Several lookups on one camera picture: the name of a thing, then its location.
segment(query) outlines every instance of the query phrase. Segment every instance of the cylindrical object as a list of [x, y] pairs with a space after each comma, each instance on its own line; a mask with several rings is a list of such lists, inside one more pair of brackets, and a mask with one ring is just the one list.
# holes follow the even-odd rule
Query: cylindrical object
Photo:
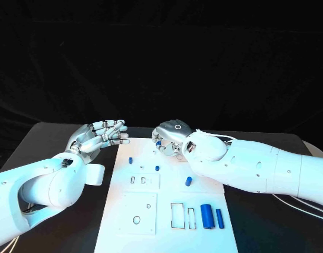
[[222, 219], [220, 209], [216, 209], [216, 219], [217, 219], [217, 227], [223, 228], [223, 219]]
[[190, 184], [191, 184], [191, 178], [187, 177], [187, 178], [186, 178], [186, 186], [190, 186]]
[[214, 227], [212, 207], [209, 204], [200, 205], [203, 228], [212, 229]]

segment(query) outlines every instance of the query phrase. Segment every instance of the large blue cylinder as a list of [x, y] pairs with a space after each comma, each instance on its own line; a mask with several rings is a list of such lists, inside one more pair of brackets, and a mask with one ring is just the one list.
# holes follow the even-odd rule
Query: large blue cylinder
[[212, 207], [209, 204], [200, 205], [203, 228], [212, 229], [214, 227]]

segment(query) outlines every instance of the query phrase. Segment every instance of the oval hole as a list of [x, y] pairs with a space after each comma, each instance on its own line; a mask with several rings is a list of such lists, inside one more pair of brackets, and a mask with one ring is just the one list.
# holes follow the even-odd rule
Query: oval hole
[[139, 216], [134, 216], [132, 217], [132, 223], [137, 225], [139, 223]]

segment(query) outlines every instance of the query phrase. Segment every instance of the robotic hand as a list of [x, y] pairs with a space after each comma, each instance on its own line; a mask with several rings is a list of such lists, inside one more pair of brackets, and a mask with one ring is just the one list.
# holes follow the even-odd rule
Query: robotic hand
[[[103, 166], [89, 162], [101, 148], [129, 143], [125, 130], [122, 120], [85, 124], [63, 153], [0, 173], [0, 245], [75, 203], [85, 184], [101, 185]], [[18, 198], [34, 208], [21, 211]]]
[[[216, 136], [230, 140], [222, 141]], [[323, 205], [323, 158], [191, 131], [180, 120], [163, 122], [151, 133], [151, 140], [167, 156], [183, 154], [199, 176], [240, 190], [286, 194]]]

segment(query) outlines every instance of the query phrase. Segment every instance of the white board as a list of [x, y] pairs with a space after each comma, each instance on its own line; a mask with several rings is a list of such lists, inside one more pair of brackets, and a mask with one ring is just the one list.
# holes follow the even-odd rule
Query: white board
[[[118, 148], [93, 252], [236, 252], [222, 184], [196, 176], [183, 157], [165, 157], [150, 139], [129, 140], [131, 143]], [[142, 184], [138, 182], [141, 177], [145, 178]], [[193, 178], [188, 187], [186, 177]], [[148, 202], [150, 207], [155, 205], [155, 219], [152, 211], [144, 207]], [[170, 203], [183, 204], [184, 229], [171, 228]], [[213, 229], [203, 229], [201, 204], [212, 205]], [[194, 210], [196, 229], [188, 229], [187, 208]], [[217, 228], [217, 208], [223, 229]], [[135, 216], [139, 217], [137, 225], [132, 223]]]

